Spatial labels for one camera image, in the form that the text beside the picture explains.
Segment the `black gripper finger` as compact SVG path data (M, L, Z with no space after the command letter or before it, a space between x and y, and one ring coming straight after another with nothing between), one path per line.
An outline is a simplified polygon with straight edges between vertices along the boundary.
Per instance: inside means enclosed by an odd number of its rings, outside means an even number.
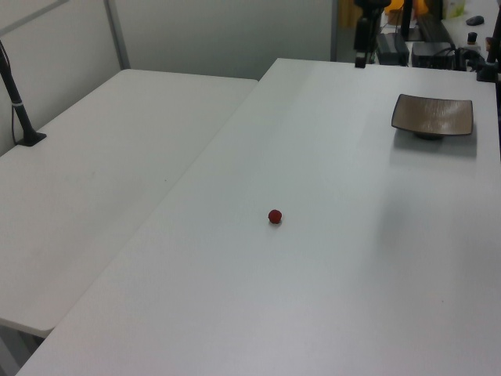
M354 40L355 66L357 68L364 68L366 66L368 44L369 20L362 16L357 22Z
M369 37L369 57L367 62L373 63L375 61L375 49L377 44L377 35L380 33L380 18L381 9L376 8L373 10L373 15L371 16L371 32Z

